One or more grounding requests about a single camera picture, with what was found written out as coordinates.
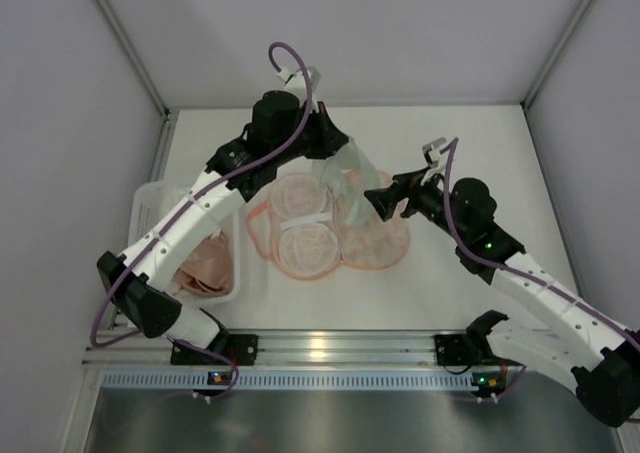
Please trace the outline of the floral pink laundry bag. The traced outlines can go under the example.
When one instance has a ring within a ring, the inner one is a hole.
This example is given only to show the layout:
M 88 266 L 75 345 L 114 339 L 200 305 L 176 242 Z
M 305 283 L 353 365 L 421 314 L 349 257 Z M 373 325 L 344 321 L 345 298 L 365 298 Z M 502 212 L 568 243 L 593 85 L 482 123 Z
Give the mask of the floral pink laundry bag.
M 313 175 L 289 174 L 270 185 L 246 225 L 258 255 L 298 280 L 316 280 L 341 265 L 383 270 L 400 262 L 410 245 L 406 221 L 394 214 L 384 222 L 372 214 L 351 226 L 353 207 L 353 200 Z

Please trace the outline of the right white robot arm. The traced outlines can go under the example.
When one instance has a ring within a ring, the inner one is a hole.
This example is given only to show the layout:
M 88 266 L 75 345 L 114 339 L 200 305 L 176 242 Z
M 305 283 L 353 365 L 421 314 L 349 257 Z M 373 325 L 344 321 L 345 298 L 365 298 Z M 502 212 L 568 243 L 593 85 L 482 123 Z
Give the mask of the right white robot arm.
M 515 361 L 571 391 L 601 423 L 620 427 L 639 414 L 639 334 L 607 317 L 566 289 L 524 246 L 494 220 L 497 203 L 485 183 L 457 181 L 451 192 L 444 178 L 424 171 L 399 174 L 386 188 L 365 198 L 384 221 L 399 204 L 400 215 L 415 214 L 455 239 L 455 253 L 471 274 L 511 297 L 545 326 L 520 327 L 494 310 L 466 329 L 464 339 L 477 363 L 488 357 Z

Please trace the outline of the mint green bra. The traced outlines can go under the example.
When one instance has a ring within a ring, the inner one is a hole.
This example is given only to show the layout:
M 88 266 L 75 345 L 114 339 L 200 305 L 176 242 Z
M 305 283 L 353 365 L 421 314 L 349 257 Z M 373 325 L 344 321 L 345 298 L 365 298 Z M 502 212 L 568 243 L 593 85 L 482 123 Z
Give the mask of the mint green bra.
M 361 227 L 371 219 L 374 209 L 364 192 L 381 187 L 379 173 L 355 139 L 348 137 L 346 145 L 324 160 L 313 160 L 311 174 L 328 187 L 335 199 L 347 207 L 346 225 Z

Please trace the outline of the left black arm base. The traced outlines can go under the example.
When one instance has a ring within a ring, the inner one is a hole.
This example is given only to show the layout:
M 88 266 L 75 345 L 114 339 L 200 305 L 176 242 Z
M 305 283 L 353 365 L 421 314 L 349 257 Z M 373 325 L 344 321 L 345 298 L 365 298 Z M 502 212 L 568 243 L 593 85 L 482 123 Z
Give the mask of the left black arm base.
M 221 339 L 214 341 L 212 351 L 237 366 L 252 366 L 257 358 L 258 343 L 259 336 L 255 334 L 224 333 Z M 170 363 L 180 366 L 223 364 L 221 360 L 178 344 L 173 345 Z

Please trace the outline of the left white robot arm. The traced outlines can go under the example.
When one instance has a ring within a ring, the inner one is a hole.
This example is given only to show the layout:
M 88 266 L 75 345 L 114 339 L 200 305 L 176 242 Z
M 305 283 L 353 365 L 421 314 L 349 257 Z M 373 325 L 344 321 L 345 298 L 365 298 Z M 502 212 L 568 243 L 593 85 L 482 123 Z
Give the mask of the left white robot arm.
M 167 293 L 174 274 L 222 220 L 275 180 L 281 166 L 297 158 L 332 158 L 348 142 L 323 103 L 285 91 L 265 93 L 242 133 L 216 150 L 169 213 L 134 245 L 101 255 L 97 270 L 107 302 L 138 334 L 209 349 L 223 327 Z

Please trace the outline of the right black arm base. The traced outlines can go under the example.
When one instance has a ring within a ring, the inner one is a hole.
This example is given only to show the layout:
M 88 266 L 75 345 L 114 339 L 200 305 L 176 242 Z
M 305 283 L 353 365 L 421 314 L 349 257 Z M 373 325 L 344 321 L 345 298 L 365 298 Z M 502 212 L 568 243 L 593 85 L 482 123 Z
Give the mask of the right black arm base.
M 443 367 L 497 366 L 500 362 L 485 336 L 448 333 L 434 336 L 436 362 Z

